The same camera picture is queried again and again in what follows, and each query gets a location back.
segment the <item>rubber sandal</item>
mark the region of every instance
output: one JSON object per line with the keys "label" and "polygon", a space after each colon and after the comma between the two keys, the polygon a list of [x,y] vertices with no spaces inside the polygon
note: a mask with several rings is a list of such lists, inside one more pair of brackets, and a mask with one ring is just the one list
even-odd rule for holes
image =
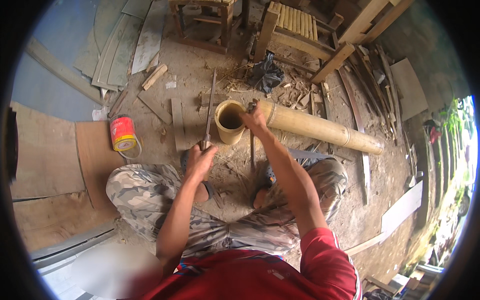
{"label": "rubber sandal", "polygon": [[254,193],[250,197],[250,206],[253,208],[255,208],[253,206],[253,202],[255,201],[255,198],[258,192],[261,189],[269,190],[276,182],[276,177],[275,177],[275,174],[273,173],[272,166],[270,165],[270,163],[268,163],[268,161],[266,163],[267,163],[266,168],[264,169],[264,171],[260,172],[260,176],[257,181],[258,184],[255,187]]}
{"label": "rubber sandal", "polygon": [[[188,156],[190,154],[189,150],[183,151],[183,153],[180,156],[180,168],[181,168],[181,173],[185,175],[187,172],[187,162],[188,162]],[[213,197],[213,194],[215,193],[215,189],[213,186],[210,184],[208,181],[202,181],[204,184],[205,188],[207,189],[208,192],[208,200],[210,200]]]}

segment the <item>hand tool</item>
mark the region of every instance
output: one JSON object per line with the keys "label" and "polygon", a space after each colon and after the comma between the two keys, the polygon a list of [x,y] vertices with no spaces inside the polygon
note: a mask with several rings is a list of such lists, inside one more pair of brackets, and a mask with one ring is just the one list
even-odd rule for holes
{"label": "hand tool", "polygon": [[[250,102],[248,104],[248,113],[251,113],[255,107],[257,106],[257,104],[255,102]],[[252,173],[255,172],[255,165],[257,163],[257,158],[256,158],[256,155],[255,155],[255,136],[253,135],[253,132],[252,130],[250,129],[250,154],[251,154],[251,160],[250,160],[250,164],[251,164],[251,167],[252,167]]]}
{"label": "hand tool", "polygon": [[[205,132],[204,138],[200,141],[200,150],[205,151],[211,145],[211,136],[210,136],[210,121],[211,121],[211,113],[212,113],[212,106],[213,106],[213,97],[215,95],[215,81],[216,81],[216,69],[213,69],[213,80],[212,80],[212,90],[210,91],[210,102],[208,104],[208,112],[207,112],[207,130]],[[205,175],[204,180],[208,180],[208,173]]]}

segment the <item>bamboo tube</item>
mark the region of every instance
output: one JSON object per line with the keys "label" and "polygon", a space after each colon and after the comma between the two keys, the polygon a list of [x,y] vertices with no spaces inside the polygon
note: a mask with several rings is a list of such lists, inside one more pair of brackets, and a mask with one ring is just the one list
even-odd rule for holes
{"label": "bamboo tube", "polygon": [[259,104],[268,127],[376,155],[384,150],[384,143],[379,139],[341,124],[271,102],[260,101]]}
{"label": "bamboo tube", "polygon": [[303,35],[305,31],[305,20],[303,19],[304,12],[300,12],[300,32],[299,34]]}
{"label": "bamboo tube", "polygon": [[313,39],[312,15],[308,15],[308,38]]}
{"label": "bamboo tube", "polygon": [[288,29],[287,28],[288,27],[288,19],[290,18],[290,16],[288,15],[288,10],[289,10],[288,6],[285,6],[285,20],[283,22],[283,28],[285,28],[285,29]]}
{"label": "bamboo tube", "polygon": [[293,25],[293,8],[289,8],[288,10],[288,30],[292,31]]}
{"label": "bamboo tube", "polygon": [[306,13],[303,13],[303,22],[305,23],[305,28],[302,35],[308,37],[308,15]]}
{"label": "bamboo tube", "polygon": [[285,5],[282,4],[280,9],[280,21],[278,21],[278,26],[283,28],[283,22],[285,21]]}
{"label": "bamboo tube", "polygon": [[299,10],[296,10],[297,11],[297,29],[296,29],[296,33],[300,34],[300,11]]}
{"label": "bamboo tube", "polygon": [[313,27],[313,40],[314,41],[318,41],[318,32],[317,32],[317,21],[315,19],[315,17],[312,17],[313,18],[313,22],[312,22],[312,27]]}
{"label": "bamboo tube", "polygon": [[216,107],[215,124],[218,135],[227,145],[238,143],[245,130],[245,124],[239,116],[240,112],[247,112],[247,109],[235,100],[223,101]]}
{"label": "bamboo tube", "polygon": [[295,9],[293,10],[292,18],[293,18],[292,31],[296,32],[297,31],[297,10]]}

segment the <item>man's right hand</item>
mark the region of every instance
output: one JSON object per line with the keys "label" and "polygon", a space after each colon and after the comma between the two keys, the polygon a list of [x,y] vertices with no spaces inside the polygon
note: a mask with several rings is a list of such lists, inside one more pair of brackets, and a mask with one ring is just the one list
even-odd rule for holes
{"label": "man's right hand", "polygon": [[256,103],[253,111],[250,113],[240,113],[240,118],[255,136],[260,137],[262,133],[268,131],[268,128],[265,122],[264,113],[260,109],[260,102],[257,99],[254,99],[253,101]]}

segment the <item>black plastic bag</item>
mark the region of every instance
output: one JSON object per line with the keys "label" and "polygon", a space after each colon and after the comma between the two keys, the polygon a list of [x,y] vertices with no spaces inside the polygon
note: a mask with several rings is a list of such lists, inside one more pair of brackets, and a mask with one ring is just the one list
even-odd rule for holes
{"label": "black plastic bag", "polygon": [[249,85],[267,94],[285,78],[283,71],[273,63],[273,56],[274,53],[267,50],[265,59],[253,66],[253,75],[247,81]]}

